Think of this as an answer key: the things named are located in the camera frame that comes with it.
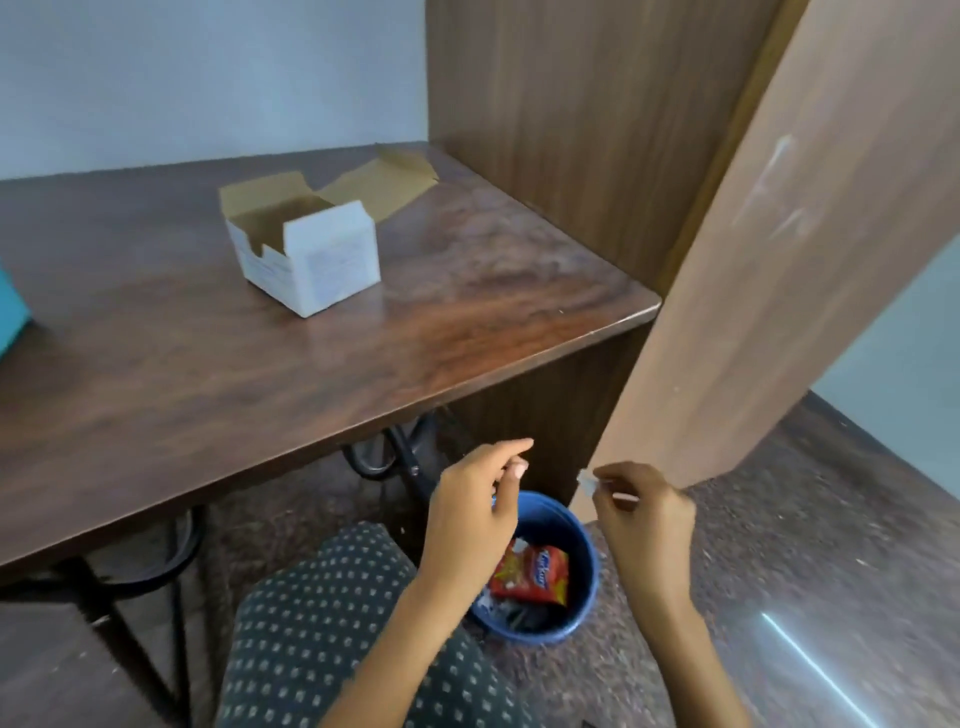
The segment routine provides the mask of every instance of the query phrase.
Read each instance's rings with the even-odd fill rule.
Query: white wall
[[[0,0],[0,179],[426,138],[423,0]]]
[[[813,391],[960,497],[960,236]]]

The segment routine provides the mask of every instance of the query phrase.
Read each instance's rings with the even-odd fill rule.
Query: person's left hand
[[[430,499],[419,582],[459,621],[500,563],[516,530],[516,499],[534,441],[481,445],[447,468]],[[493,483],[499,478],[496,504]]]

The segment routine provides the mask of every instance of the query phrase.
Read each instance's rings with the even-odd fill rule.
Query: wooden panel
[[[255,482],[648,322],[659,297],[436,150],[383,282],[303,320],[244,282],[217,188],[373,148],[0,184],[39,326],[0,360],[0,568]]]
[[[654,286],[779,5],[427,0],[430,138]],[[643,336],[452,409],[481,439],[535,437],[524,483],[566,499]]]
[[[734,467],[960,231],[952,0],[811,0],[594,454]]]
[[[786,47],[793,37],[797,24],[804,16],[804,11],[809,0],[783,0],[777,17],[774,19],[770,32],[766,40],[763,41],[763,47],[757,56],[754,70],[747,79],[740,99],[736,103],[730,125],[723,141],[717,147],[716,154],[710,162],[710,167],[700,183],[700,189],[697,190],[697,196],[686,214],[684,226],[680,230],[680,235],[674,244],[670,247],[666,260],[660,266],[657,273],[657,281],[654,288],[660,291],[660,294],[666,296],[667,292],[673,286],[677,274],[680,273],[680,267],[684,263],[686,254],[690,252],[690,246],[700,231],[700,226],[707,216],[707,211],[713,202],[713,197],[720,188],[720,182],[730,167],[733,155],[743,141],[750,122],[754,120],[756,108],[760,105],[763,94],[766,93],[767,86],[777,72],[780,65],[780,59],[786,52]]]

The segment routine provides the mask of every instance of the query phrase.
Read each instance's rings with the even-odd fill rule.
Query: hand
[[[447,468],[430,499],[416,581],[459,622],[500,563],[516,531],[516,499],[534,441],[481,445]],[[496,505],[493,483],[499,478]]]
[[[644,636],[688,614],[690,540],[697,507],[656,468],[614,463],[597,468],[593,494],[600,529]],[[639,500],[614,498],[628,494]]]

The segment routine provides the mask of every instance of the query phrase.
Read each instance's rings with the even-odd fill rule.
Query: dark patterned fabric
[[[415,573],[382,525],[360,523],[316,558],[258,584],[237,612],[217,725],[314,728]],[[404,722],[445,726],[540,727],[462,627],[427,670]]]

